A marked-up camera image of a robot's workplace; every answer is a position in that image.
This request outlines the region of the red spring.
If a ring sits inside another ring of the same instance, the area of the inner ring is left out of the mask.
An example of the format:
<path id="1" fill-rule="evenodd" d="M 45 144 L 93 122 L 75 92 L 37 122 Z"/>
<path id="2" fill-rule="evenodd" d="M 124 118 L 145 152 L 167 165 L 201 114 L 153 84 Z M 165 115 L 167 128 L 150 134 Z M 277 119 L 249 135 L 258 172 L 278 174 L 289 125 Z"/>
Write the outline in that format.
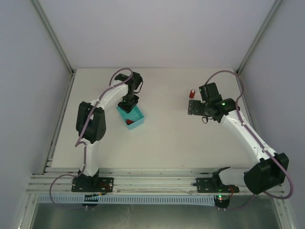
<path id="1" fill-rule="evenodd" d="M 195 96 L 195 90 L 191 90 L 189 93 L 189 98 L 193 99 Z"/>
<path id="2" fill-rule="evenodd" d="M 127 124 L 127 125 L 131 125 L 131 124 L 133 124 L 133 123 L 134 123 L 133 120 L 130 120 L 130 119 L 127 119 L 127 120 L 126 120 L 126 124 Z"/>

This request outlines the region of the teal plastic bin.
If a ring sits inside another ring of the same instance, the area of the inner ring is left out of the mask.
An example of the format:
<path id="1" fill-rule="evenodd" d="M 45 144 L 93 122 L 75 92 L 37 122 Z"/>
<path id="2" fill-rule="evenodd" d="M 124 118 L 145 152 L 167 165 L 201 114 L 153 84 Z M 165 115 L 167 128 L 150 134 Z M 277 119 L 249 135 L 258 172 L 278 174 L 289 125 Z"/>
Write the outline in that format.
<path id="1" fill-rule="evenodd" d="M 127 129 L 129 129 L 129 130 L 133 130 L 136 127 L 138 127 L 138 126 L 140 126 L 140 125 L 142 125 L 144 123 L 144 115 L 143 115 L 143 113 L 141 112 L 141 110 L 139 109 L 138 106 L 135 106 L 132 109 L 132 111 L 129 112 L 129 113 L 124 112 L 119 107 L 117 107 L 117 111 L 118 111 L 120 117 L 123 119 Z M 126 120 L 127 119 L 133 120 L 134 123 L 131 124 L 131 125 L 127 125 L 126 124 Z"/>

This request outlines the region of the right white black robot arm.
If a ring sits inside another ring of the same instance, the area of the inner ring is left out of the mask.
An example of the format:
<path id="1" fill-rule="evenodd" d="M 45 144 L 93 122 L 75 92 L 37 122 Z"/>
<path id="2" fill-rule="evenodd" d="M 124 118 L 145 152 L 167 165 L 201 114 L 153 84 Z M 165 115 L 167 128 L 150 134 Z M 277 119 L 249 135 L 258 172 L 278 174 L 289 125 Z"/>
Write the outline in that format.
<path id="1" fill-rule="evenodd" d="M 250 126 L 232 98 L 223 99 L 215 83 L 199 87 L 201 100 L 189 100 L 188 114 L 201 116 L 204 123 L 216 121 L 239 142 L 251 165 L 247 169 L 224 167 L 213 172 L 212 184 L 219 190 L 223 186 L 242 186 L 253 194 L 261 194 L 285 181 L 289 159 L 278 154 Z"/>

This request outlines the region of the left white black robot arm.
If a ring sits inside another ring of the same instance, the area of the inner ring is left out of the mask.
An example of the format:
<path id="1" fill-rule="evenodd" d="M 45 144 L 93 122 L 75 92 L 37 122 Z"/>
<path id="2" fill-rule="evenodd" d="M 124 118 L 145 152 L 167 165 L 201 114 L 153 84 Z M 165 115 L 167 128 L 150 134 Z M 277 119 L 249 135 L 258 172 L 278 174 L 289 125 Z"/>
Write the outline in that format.
<path id="1" fill-rule="evenodd" d="M 117 71 L 100 97 L 89 103 L 80 103 L 76 121 L 79 138 L 75 145 L 84 145 L 84 162 L 72 180 L 72 192 L 111 191 L 110 182 L 99 177 L 97 162 L 99 144 L 106 133 L 105 112 L 115 105 L 130 128 L 142 123 L 143 115 L 137 107 L 137 94 L 141 91 L 142 84 L 143 79 L 139 73 L 125 75 Z"/>

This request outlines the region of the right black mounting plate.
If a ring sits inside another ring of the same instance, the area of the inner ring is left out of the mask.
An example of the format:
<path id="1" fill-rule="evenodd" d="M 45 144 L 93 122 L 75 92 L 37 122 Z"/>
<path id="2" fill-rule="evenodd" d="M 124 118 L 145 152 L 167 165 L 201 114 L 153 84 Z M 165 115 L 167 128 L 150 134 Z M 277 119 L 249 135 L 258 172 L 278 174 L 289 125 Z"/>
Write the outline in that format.
<path id="1" fill-rule="evenodd" d="M 219 178 L 202 177 L 196 178 L 193 186 L 197 188 L 198 193 L 239 193 L 238 187 L 233 185 L 224 185 Z"/>

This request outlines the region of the black mounting plate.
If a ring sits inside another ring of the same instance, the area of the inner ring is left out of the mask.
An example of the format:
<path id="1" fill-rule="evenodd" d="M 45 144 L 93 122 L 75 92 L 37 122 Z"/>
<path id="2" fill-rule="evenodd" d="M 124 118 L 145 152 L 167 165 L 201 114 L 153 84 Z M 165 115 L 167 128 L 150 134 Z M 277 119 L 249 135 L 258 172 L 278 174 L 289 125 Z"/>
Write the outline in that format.
<path id="1" fill-rule="evenodd" d="M 202 177 L 196 178 L 193 186 L 197 188 L 198 193 L 239 193 L 238 187 L 233 185 L 224 185 L 219 178 Z"/>
<path id="2" fill-rule="evenodd" d="M 72 180 L 72 192 L 108 193 L 113 190 L 112 177 L 76 177 Z"/>

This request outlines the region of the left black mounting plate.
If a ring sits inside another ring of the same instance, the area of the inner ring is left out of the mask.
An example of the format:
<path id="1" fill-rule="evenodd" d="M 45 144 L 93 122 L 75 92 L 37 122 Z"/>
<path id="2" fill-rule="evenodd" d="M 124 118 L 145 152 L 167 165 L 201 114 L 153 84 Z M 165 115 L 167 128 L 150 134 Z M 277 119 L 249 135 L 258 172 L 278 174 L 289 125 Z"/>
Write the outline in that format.
<path id="1" fill-rule="evenodd" d="M 112 177 L 76 177 L 72 180 L 72 192 L 108 193 L 113 190 Z"/>

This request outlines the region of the right aluminium table edge rail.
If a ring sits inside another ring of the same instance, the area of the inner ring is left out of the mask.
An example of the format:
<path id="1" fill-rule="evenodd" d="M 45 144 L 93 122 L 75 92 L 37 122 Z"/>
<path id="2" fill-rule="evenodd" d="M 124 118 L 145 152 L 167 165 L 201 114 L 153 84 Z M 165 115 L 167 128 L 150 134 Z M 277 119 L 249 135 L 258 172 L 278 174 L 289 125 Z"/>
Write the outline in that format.
<path id="1" fill-rule="evenodd" d="M 253 136 L 253 138 L 255 139 L 255 141 L 257 142 L 257 144 L 260 146 L 260 148 L 265 151 L 265 146 L 264 146 L 264 142 L 263 140 L 260 138 L 259 134 L 256 132 L 256 129 L 255 129 L 255 123 L 254 123 L 254 119 L 252 117 L 252 114 L 251 114 L 251 107 L 250 107 L 250 102 L 247 98 L 247 95 L 246 95 L 246 90 L 245 90 L 245 85 L 242 81 L 242 78 L 241 76 L 237 73 L 237 72 L 234 72 L 236 78 L 237 78 L 237 81 L 238 81 L 238 85 L 240 87 L 240 92 L 241 92 L 241 97 L 243 99 L 243 103 L 244 103 L 244 106 L 245 106 L 245 110 L 246 110 L 246 113 L 247 113 L 247 117 L 248 117 L 248 120 L 249 120 L 249 123 L 250 123 L 250 126 L 249 129 L 251 129 L 251 135 Z"/>

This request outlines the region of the aluminium table edge rail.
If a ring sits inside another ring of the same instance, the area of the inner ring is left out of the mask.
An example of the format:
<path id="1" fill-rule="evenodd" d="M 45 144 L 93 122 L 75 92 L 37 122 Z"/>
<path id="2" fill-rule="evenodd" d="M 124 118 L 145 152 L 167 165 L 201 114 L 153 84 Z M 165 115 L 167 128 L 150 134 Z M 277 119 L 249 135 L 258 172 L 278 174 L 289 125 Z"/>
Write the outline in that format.
<path id="1" fill-rule="evenodd" d="M 241 97 L 243 99 L 243 103 L 244 103 L 244 106 L 245 106 L 245 110 L 246 110 L 246 113 L 247 113 L 247 117 L 248 117 L 248 120 L 249 120 L 249 123 L 250 123 L 250 126 L 249 129 L 251 129 L 251 135 L 253 136 L 253 138 L 255 139 L 255 141 L 257 142 L 257 144 L 260 146 L 260 148 L 265 151 L 265 146 L 264 146 L 264 142 L 263 140 L 260 138 L 259 134 L 256 132 L 256 129 L 255 129 L 255 123 L 254 123 L 254 119 L 252 117 L 252 114 L 251 114 L 251 107 L 250 107 L 250 102 L 247 98 L 247 95 L 246 95 L 246 90 L 245 90 L 245 85 L 242 81 L 242 78 L 241 76 L 237 73 L 237 72 L 234 72 L 236 78 L 237 78 L 237 81 L 238 81 L 238 85 L 240 87 L 240 92 L 241 92 Z"/>
<path id="2" fill-rule="evenodd" d="M 50 143 L 50 146 L 49 146 L 49 149 L 48 149 L 48 152 L 47 152 L 45 165 L 44 165 L 42 170 L 45 170 L 45 167 L 47 167 L 48 162 L 51 161 L 52 158 L 53 158 L 53 154 L 54 154 L 55 147 L 56 147 L 56 144 L 57 144 L 57 141 L 58 141 L 58 137 L 59 137 L 61 125 L 62 125 L 62 122 L 63 122 L 64 114 L 65 114 L 65 111 L 66 111 L 67 103 L 68 103 L 68 100 L 69 100 L 69 97 L 70 97 L 70 94 L 71 94 L 71 90 L 72 90 L 72 86 L 73 86 L 73 83 L 74 83 L 75 75 L 76 75 L 76 72 L 74 72 L 71 75 L 71 77 L 69 79 L 69 82 L 67 84 L 65 94 L 64 94 L 63 100 L 61 102 L 58 118 L 57 118 L 57 121 L 56 121 L 55 130 L 54 130 L 54 133 L 53 133 L 53 136 L 52 136 L 52 139 L 51 139 L 51 143 Z"/>

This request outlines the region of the left aluminium table edge rail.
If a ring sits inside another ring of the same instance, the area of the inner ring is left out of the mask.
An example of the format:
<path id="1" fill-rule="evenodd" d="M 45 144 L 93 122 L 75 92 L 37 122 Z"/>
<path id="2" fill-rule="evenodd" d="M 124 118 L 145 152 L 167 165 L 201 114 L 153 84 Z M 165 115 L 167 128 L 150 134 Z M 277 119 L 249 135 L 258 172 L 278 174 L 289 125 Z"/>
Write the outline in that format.
<path id="1" fill-rule="evenodd" d="M 58 137 L 59 137 L 61 125 L 62 125 L 62 122 L 63 122 L 64 114 L 65 114 L 65 111 L 66 111 L 67 103 L 68 103 L 68 100 L 69 100 L 69 97 L 70 97 L 70 94 L 71 94 L 71 90 L 72 90 L 72 86 L 73 86 L 73 83 L 74 83 L 75 75 L 76 75 L 76 72 L 74 72 L 71 75 L 71 77 L 69 79 L 69 82 L 67 84 L 65 94 L 64 94 L 63 100 L 61 102 L 58 118 L 57 118 L 57 121 L 56 121 L 55 130 L 54 130 L 54 133 L 53 133 L 53 136 L 52 136 L 52 139 L 51 139 L 51 143 L 50 143 L 50 146 L 49 146 L 49 149 L 48 149 L 48 152 L 47 152 L 45 165 L 44 165 L 42 170 L 45 170 L 45 167 L 47 167 L 48 162 L 51 161 L 52 158 L 53 158 L 53 154 L 54 154 L 55 147 L 56 147 L 56 144 L 57 144 L 57 141 L 58 141 Z"/>

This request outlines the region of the left aluminium frame post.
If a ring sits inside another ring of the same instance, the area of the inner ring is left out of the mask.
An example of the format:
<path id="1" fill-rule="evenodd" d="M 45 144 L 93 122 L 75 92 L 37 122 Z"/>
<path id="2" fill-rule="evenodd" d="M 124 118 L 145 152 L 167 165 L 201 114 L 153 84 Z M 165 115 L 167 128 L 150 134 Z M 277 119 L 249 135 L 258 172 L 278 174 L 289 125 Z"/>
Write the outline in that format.
<path id="1" fill-rule="evenodd" d="M 46 15 L 45 10 L 42 7 L 42 4 L 40 3 L 39 0 L 30 0 L 30 2 L 33 5 L 37 15 L 39 16 L 39 18 L 40 18 L 40 20 L 41 20 L 41 22 L 42 22 L 46 32 L 49 34 L 49 36 L 50 36 L 50 38 L 51 38 L 51 40 L 52 40 L 52 42 L 53 42 L 57 52 L 59 53 L 62 61 L 65 64 L 69 74 L 71 76 L 73 76 L 74 69 L 73 69 L 70 61 L 68 60 L 68 57 L 67 57 L 67 55 L 66 55 L 66 53 L 65 53 L 65 51 L 64 51 L 64 49 L 63 49 L 63 47 L 62 47 L 62 45 L 61 45 L 57 35 L 56 35 L 52 25 L 51 25 L 51 22 L 49 21 L 47 15 Z"/>

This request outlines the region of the aluminium frame post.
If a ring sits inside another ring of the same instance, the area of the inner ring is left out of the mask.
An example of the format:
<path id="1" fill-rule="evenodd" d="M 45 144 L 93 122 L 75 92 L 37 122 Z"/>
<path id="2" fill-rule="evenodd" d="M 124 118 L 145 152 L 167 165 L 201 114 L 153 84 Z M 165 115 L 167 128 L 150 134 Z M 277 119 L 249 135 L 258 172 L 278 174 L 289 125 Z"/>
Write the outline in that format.
<path id="1" fill-rule="evenodd" d="M 52 40 L 52 42 L 53 42 L 57 52 L 59 53 L 62 61 L 65 64 L 69 74 L 71 76 L 73 76 L 74 69 L 73 69 L 70 61 L 68 60 L 68 57 L 67 57 L 67 55 L 66 55 L 66 53 L 65 53 L 65 51 L 64 51 L 64 49 L 63 49 L 63 47 L 62 47 L 62 45 L 61 45 L 57 35 L 56 35 L 52 25 L 51 25 L 51 22 L 49 21 L 47 15 L 46 15 L 45 10 L 42 7 L 42 4 L 40 3 L 39 0 L 30 0 L 30 2 L 33 5 L 37 15 L 39 16 L 39 18 L 40 18 L 40 20 L 41 20 L 41 22 L 42 22 L 46 32 L 49 34 L 49 36 L 50 36 L 50 38 L 51 38 L 51 40 Z"/>
<path id="2" fill-rule="evenodd" d="M 274 3 L 272 4 L 272 6 L 271 6 L 270 10 L 268 11 L 262 25 L 260 26 L 258 32 L 256 33 L 250 47 L 248 48 L 245 56 L 243 57 L 241 63 L 239 64 L 238 68 L 236 69 L 235 72 L 237 74 L 241 74 L 241 72 L 245 68 L 248 60 L 250 59 L 250 57 L 253 54 L 254 50 L 256 49 L 259 41 L 263 37 L 265 31 L 269 27 L 271 21 L 275 17 L 277 11 L 279 10 L 279 8 L 280 8 L 280 6 L 282 5 L 283 2 L 284 2 L 284 0 L 275 0 Z"/>

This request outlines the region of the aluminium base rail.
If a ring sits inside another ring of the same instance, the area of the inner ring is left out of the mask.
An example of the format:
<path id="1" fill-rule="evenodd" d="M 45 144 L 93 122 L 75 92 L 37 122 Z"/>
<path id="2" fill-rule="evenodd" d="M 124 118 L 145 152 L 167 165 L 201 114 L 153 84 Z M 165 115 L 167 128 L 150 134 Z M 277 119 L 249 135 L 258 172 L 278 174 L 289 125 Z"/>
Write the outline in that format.
<path id="1" fill-rule="evenodd" d="M 192 195 L 197 192 L 193 186 L 196 178 L 211 177 L 215 168 L 180 168 L 180 169 L 119 169 L 101 168 L 100 177 L 114 178 L 113 195 Z M 52 187 L 54 194 L 70 194 L 72 175 L 77 169 L 47 167 L 44 174 L 32 175 L 26 188 L 27 194 L 47 194 L 51 183 L 62 174 Z"/>

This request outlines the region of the right aluminium frame post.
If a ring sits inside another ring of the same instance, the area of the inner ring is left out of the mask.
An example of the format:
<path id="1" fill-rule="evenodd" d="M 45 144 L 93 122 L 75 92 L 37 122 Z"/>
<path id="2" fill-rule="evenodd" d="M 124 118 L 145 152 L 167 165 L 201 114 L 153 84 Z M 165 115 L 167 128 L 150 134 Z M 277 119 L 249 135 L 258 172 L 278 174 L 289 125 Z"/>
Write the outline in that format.
<path id="1" fill-rule="evenodd" d="M 256 33 L 250 47 L 248 48 L 245 56 L 243 57 L 241 63 L 239 64 L 238 68 L 236 69 L 235 72 L 237 74 L 241 74 L 241 72 L 245 68 L 248 60 L 250 59 L 250 57 L 253 54 L 254 50 L 256 49 L 259 41 L 263 37 L 265 31 L 269 27 L 271 21 L 275 17 L 277 11 L 279 10 L 279 8 L 280 8 L 280 6 L 282 5 L 283 2 L 284 2 L 284 0 L 275 0 L 274 3 L 272 4 L 272 6 L 271 6 L 270 10 L 268 11 L 262 25 L 260 26 L 258 32 Z"/>

